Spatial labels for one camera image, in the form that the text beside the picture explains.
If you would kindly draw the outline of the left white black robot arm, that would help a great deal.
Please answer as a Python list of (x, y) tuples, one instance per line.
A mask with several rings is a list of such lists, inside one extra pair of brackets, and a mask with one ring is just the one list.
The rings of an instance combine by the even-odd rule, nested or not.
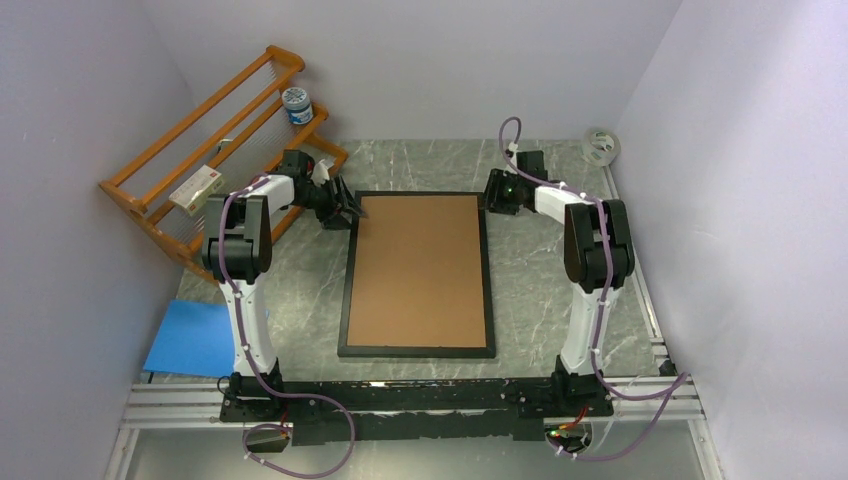
[(273, 260), (271, 216), (298, 207), (314, 212), (325, 230), (349, 230), (364, 216), (335, 164), (302, 150), (284, 151), (281, 162), (243, 188), (206, 202), (201, 260), (224, 295), (234, 344), (229, 395), (246, 398), (262, 420), (277, 418), (285, 392), (269, 333), (263, 282)]

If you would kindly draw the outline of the clear tape roll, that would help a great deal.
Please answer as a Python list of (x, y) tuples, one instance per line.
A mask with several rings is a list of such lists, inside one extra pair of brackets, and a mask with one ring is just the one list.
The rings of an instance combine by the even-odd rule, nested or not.
[(612, 131), (591, 127), (582, 137), (580, 155), (590, 165), (606, 167), (620, 155), (621, 149), (621, 142)]

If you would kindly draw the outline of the blue white jar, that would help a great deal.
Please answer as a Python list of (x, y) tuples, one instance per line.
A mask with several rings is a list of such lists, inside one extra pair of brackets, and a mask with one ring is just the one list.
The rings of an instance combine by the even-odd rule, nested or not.
[(314, 118), (311, 98), (305, 89), (288, 87), (281, 93), (281, 100), (291, 124), (303, 126)]

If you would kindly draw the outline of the blue paper sheet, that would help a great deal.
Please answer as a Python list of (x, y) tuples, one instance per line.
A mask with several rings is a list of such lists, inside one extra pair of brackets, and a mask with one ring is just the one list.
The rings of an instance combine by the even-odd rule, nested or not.
[(230, 376), (242, 352), (230, 305), (173, 300), (143, 369), (197, 377)]

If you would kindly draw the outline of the white red small box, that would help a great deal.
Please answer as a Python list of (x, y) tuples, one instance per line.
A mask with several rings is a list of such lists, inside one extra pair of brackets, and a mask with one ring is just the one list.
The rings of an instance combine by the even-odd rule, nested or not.
[(200, 168), (185, 180), (168, 200), (189, 216), (197, 215), (208, 197), (218, 193), (224, 186), (224, 176), (208, 165)]

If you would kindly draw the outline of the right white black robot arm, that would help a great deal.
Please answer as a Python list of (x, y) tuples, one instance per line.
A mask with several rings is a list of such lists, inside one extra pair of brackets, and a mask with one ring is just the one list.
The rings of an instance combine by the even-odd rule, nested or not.
[(626, 207), (620, 200), (601, 200), (551, 180), (540, 150), (521, 151), (511, 143), (503, 154), (508, 167), (490, 172), (484, 209), (515, 215), (524, 208), (563, 228), (563, 264), (572, 286), (572, 306), (549, 397), (556, 411), (572, 415), (587, 402), (610, 395), (601, 380), (605, 323), (635, 269)]

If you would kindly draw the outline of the orange wooden rack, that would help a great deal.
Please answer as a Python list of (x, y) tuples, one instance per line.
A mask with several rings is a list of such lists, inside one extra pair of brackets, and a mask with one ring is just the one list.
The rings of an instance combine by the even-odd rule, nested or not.
[(330, 160), (332, 172), (349, 157), (318, 132), (329, 117), (325, 106), (314, 102), (314, 117), (304, 125), (288, 119), (282, 93), (304, 68), (301, 56), (268, 46), (135, 159), (100, 181), (100, 189), (171, 260), (212, 281), (200, 260), (203, 214), (189, 213), (170, 198), (201, 166), (216, 170), (224, 190), (232, 191), (274, 169), (289, 149)]

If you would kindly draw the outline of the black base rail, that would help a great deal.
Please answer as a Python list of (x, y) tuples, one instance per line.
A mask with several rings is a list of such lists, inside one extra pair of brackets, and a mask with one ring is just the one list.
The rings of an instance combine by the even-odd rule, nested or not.
[(551, 377), (289, 381), (275, 397), (254, 380), (219, 392), (224, 424), (286, 424), (296, 446), (359, 441), (509, 437), (540, 441), (560, 423), (608, 418), (595, 381)]

